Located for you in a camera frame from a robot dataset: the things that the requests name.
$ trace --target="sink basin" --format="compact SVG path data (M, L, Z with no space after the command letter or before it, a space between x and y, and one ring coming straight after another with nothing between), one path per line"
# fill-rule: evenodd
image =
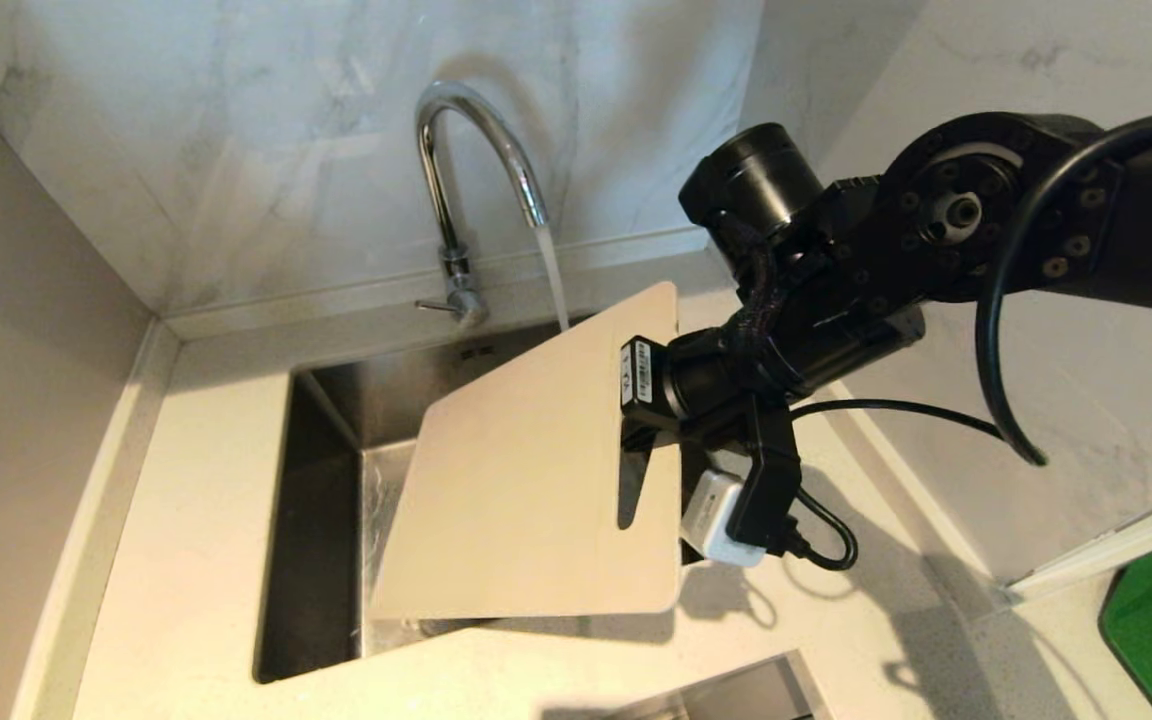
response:
M370 620L365 608L425 410L556 335L556 324L535 325L294 376L257 643L259 682L473 624Z

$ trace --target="white adapter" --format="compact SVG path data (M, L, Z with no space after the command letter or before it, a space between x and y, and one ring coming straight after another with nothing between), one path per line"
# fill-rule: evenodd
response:
M700 473L700 482L682 514L682 539L700 555L717 562L753 568L767 552L755 544L734 541L727 536L727 520L740 497L741 479L736 475L708 469Z

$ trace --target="barcode label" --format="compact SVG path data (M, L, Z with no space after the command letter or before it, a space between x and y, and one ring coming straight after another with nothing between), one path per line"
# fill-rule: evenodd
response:
M637 379L635 392L641 402L652 402L652 347L634 343L634 370Z
M630 343L621 346L621 406L634 400L634 365L630 361Z

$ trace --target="countertop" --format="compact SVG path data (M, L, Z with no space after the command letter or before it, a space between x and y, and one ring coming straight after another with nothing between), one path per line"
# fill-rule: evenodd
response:
M573 275L568 300L573 311L607 306L660 279L680 287L682 332L721 323L737 306L726 273L704 253ZM493 319L482 332L536 323L550 306L539 283L488 290L486 300ZM75 717L559 720L791 650L835 717L1149 717L1093 642L1107 579L963 623L819 415L796 425L797 444L805 484L859 537L850 573L772 556L749 570L702 562L685 569L681 600L662 615L502 620L257 684L289 374L448 334L444 314L387 306L182 348Z

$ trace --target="chrome faucet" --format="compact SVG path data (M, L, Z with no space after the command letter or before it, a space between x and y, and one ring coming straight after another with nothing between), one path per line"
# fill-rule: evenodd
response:
M444 249L439 251L439 259L444 262L444 273L447 274L447 302L444 304L419 300L416 301L416 306L448 311L456 316L461 328L472 328L486 319L488 306L477 291L467 248L457 241L456 228L452 227L444 180L439 177L438 158L434 152L434 120L444 109L455 109L465 115L492 143L509 174L509 183L518 197L518 205L522 206L526 223L531 225L532 229L540 228L550 221L550 215L545 213L545 202L540 199L540 184L536 182L536 173L531 169L518 138L509 132L509 128L492 105L471 88L457 82L435 82L425 88L419 104L416 105L416 143L420 146L420 167L425 168L429 197L434 202L434 219L438 220L438 229L444 234Z

